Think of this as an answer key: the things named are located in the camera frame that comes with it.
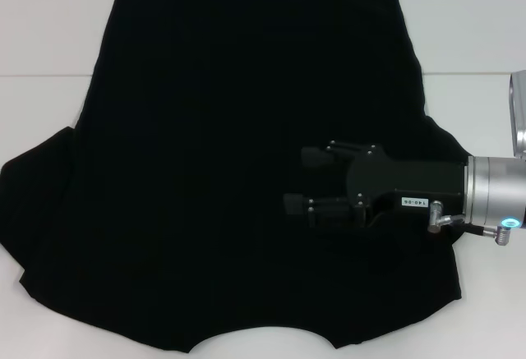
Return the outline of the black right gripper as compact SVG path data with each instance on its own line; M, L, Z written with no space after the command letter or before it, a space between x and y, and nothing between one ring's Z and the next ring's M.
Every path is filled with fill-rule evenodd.
M309 228L368 228L390 212L430 216L441 203L443 215L464 212L464 163L392 159L381 147L331 140L301 148L304 168L346 167L347 198L283 195L289 217Z

